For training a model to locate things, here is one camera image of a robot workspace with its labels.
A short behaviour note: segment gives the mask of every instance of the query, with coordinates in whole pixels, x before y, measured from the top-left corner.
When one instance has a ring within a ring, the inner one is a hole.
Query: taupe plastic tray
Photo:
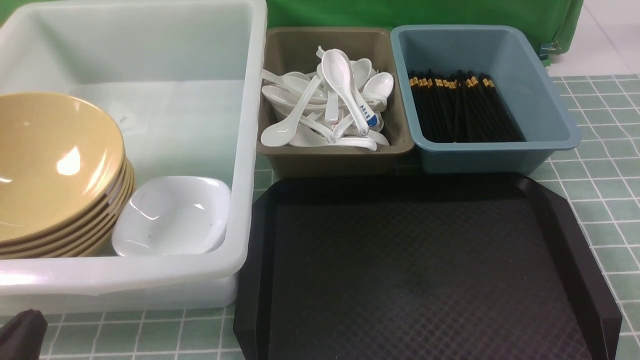
[[[281,178],[309,176],[349,176],[384,174],[394,165],[395,158],[413,148],[389,31],[376,28],[273,28],[267,31],[264,68],[282,75],[290,71],[313,72],[320,63],[317,47],[340,49],[349,59],[368,58],[374,69],[394,76],[396,86],[382,113],[385,128],[382,133],[391,146],[378,147],[376,152],[350,147],[266,147],[258,139],[258,153],[265,155],[276,175]],[[271,104],[262,97],[259,113],[259,134],[277,122]]]

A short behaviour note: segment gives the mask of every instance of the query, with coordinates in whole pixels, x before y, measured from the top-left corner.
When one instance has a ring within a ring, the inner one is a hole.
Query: white dish
[[[113,229],[120,256],[204,254],[224,239],[231,190],[217,179],[164,176],[139,187]]]

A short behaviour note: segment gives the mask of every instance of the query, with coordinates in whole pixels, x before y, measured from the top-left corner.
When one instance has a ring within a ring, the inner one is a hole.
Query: textured tray surface
[[[271,359],[591,359],[524,198],[281,206],[276,228]]]

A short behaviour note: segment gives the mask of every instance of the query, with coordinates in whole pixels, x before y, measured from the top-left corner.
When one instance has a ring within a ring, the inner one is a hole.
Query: white ceramic spoon
[[[322,64],[318,64],[316,73],[318,77],[324,81],[324,74],[322,72]],[[331,88],[329,84],[324,81],[324,87],[326,88],[326,110],[324,111],[324,119],[329,124],[335,124],[338,122],[339,109],[338,109],[338,94]]]
[[[382,114],[380,114],[377,111],[375,111],[374,113],[378,118],[378,123],[375,126],[372,126],[369,128],[369,133],[371,133],[371,131],[375,131],[379,133],[385,127],[385,122],[384,120],[382,120]],[[342,138],[344,135],[353,135],[354,131],[357,131],[358,133],[360,133],[357,128],[356,129],[353,128],[353,117],[351,116],[351,114],[348,114],[347,116],[342,118],[342,120],[340,120],[340,122],[337,125],[333,126],[333,137],[335,137],[336,139],[339,139],[339,138]]]
[[[351,64],[353,71],[353,84],[356,89],[362,91],[363,86],[369,79],[371,72],[371,60],[363,58]]]
[[[344,134],[351,136],[360,136],[360,133],[358,133],[358,130],[356,129],[347,129]],[[378,145],[389,146],[389,140],[387,140],[384,135],[377,131],[369,130],[369,134],[367,134],[366,137],[375,141],[376,143],[378,143]]]
[[[378,144],[368,138],[342,138],[336,139],[335,143],[328,143],[325,138],[317,135],[306,126],[298,126],[298,131],[294,138],[289,142],[290,145],[298,147],[314,147],[314,146],[350,146],[364,147],[371,151],[378,149]]]
[[[307,86],[307,89],[302,94],[300,101],[298,101],[289,116],[287,116],[283,121],[267,127],[260,136],[260,142],[265,146],[270,147],[287,145],[296,135],[298,122],[305,110],[305,106],[319,85],[320,79],[317,76],[314,76],[314,78],[311,79],[309,86]]]
[[[283,113],[282,109],[278,108],[277,106],[274,106],[273,109],[283,119],[287,117],[287,115]],[[303,124],[304,126],[307,126],[308,128],[313,129],[318,133],[321,133],[326,138],[327,142],[334,143],[335,137],[333,136],[333,131],[331,131],[331,129],[329,129],[328,127],[317,122],[318,118],[321,115],[322,115],[321,113],[312,113],[308,117],[302,115],[300,117],[300,124]]]
[[[281,109],[287,112],[287,115],[293,111],[293,108],[298,103],[298,98],[291,95],[290,92],[284,90],[282,88],[278,88],[273,85],[265,85],[262,87],[262,94],[264,97],[273,105],[278,106]],[[307,104],[305,106],[305,111],[310,112],[320,112],[324,111],[325,105],[316,105],[316,104]]]
[[[386,99],[392,91],[394,91],[394,76],[388,72],[380,72],[367,81],[362,88],[362,96]]]
[[[282,81],[284,82],[284,87],[296,97],[302,97],[302,93],[305,92],[305,89],[309,86],[310,80],[304,80],[300,78],[296,78],[294,76],[283,76]],[[327,101],[326,92],[316,89],[313,93],[313,96],[309,100],[310,104],[324,105]]]
[[[347,58],[342,51],[332,49],[324,52],[321,65],[324,80],[338,93],[338,96],[342,98],[344,104],[355,119],[358,131],[362,136],[366,136],[369,132],[368,119],[365,118],[365,115],[353,98],[353,74],[351,73],[349,58]]]
[[[274,84],[278,84],[282,87],[285,87],[284,85],[284,81],[283,78],[285,76],[292,76],[294,78],[299,78],[302,80],[307,80],[307,81],[311,81],[311,78],[309,78],[307,75],[298,72],[298,71],[292,71],[292,72],[288,72],[286,74],[284,74],[283,76],[277,76],[276,74],[268,71],[268,70],[262,70],[262,79],[264,81],[270,82],[270,83],[274,83]]]
[[[373,109],[371,109],[369,103],[367,103],[367,101],[362,97],[362,94],[358,91],[358,89],[355,88],[355,85],[353,85],[351,93],[353,94],[353,99],[356,101],[358,108],[364,115],[364,118],[367,121],[367,125],[371,127],[378,124],[378,118],[376,118],[375,112],[373,111]]]

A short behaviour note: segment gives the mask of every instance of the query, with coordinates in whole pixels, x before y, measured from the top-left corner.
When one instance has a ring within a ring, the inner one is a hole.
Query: stack of tan bowls
[[[63,94],[0,96],[0,259],[96,254],[134,187],[107,113]]]

